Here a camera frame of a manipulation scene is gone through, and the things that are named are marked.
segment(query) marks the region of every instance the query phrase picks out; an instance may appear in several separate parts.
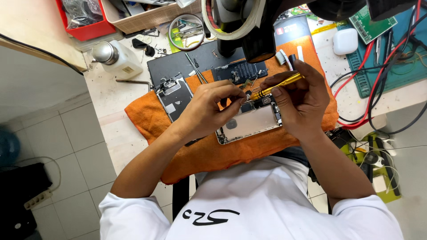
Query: hand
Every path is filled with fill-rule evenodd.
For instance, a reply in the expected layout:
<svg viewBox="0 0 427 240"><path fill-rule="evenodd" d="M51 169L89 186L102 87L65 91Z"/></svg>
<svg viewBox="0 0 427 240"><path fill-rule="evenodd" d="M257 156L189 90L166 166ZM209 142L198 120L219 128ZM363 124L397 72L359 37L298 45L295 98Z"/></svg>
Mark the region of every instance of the hand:
<svg viewBox="0 0 427 240"><path fill-rule="evenodd" d="M280 109L282 124L288 133L301 142L310 141L319 134L323 134L322 118L330 99L325 79L316 69L300 60L294 61L294 64L305 79L286 85L284 88L273 88L271 93ZM274 86L295 73L295 71L282 72L266 78L260 84L260 88ZM302 102L297 103L296 106L294 106L296 99L291 98L289 94L294 91L302 91L304 96Z"/></svg>
<svg viewBox="0 0 427 240"><path fill-rule="evenodd" d="M226 107L227 98L231 104ZM186 142L205 137L233 118L245 101L243 90L228 80L203 84L170 127L176 128ZM221 111L218 102L224 107Z"/></svg>

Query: smartphone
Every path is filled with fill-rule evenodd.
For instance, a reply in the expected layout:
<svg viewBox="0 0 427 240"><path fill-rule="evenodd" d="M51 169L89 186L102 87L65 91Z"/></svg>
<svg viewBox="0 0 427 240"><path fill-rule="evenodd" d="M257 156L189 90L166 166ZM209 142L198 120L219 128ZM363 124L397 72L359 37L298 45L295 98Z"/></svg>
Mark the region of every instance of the smartphone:
<svg viewBox="0 0 427 240"><path fill-rule="evenodd" d="M193 98L190 87L180 74L166 80L154 90L171 122L179 118Z"/></svg>
<svg viewBox="0 0 427 240"><path fill-rule="evenodd" d="M280 126L279 107L269 94L242 104L239 113L215 133L220 144L227 144Z"/></svg>

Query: white bottle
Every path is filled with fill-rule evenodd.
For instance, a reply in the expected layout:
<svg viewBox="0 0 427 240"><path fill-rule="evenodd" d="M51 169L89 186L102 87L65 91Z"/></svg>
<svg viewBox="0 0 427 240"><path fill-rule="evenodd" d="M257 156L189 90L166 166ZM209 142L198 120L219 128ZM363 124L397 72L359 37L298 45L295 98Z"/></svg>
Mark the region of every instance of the white bottle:
<svg viewBox="0 0 427 240"><path fill-rule="evenodd" d="M96 43L92 48L92 56L102 63L106 72L117 79L129 79L143 70L135 53L116 40Z"/></svg>

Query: circular magnifier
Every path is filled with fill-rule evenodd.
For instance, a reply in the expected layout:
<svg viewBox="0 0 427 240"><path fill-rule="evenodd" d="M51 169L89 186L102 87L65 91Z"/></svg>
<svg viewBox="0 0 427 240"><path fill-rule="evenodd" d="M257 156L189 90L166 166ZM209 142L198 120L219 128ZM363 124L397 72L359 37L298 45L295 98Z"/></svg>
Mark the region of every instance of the circular magnifier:
<svg viewBox="0 0 427 240"><path fill-rule="evenodd" d="M205 38L203 21L194 14L180 15L170 23L168 36L174 47L181 51L192 51L198 48Z"/></svg>

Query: wicker basket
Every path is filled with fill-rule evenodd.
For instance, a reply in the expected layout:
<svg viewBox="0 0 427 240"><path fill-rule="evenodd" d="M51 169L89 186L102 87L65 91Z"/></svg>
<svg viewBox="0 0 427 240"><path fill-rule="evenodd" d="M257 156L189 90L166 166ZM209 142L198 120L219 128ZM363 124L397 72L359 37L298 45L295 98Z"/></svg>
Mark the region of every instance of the wicker basket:
<svg viewBox="0 0 427 240"><path fill-rule="evenodd" d="M101 3L104 7L107 21L126 34L153 28L161 23L172 21L174 18L184 13L198 13L202 11L201 0L197 0L183 9L180 8L178 4L172 3L128 18L119 19L117 8L114 7L109 0L101 0Z"/></svg>

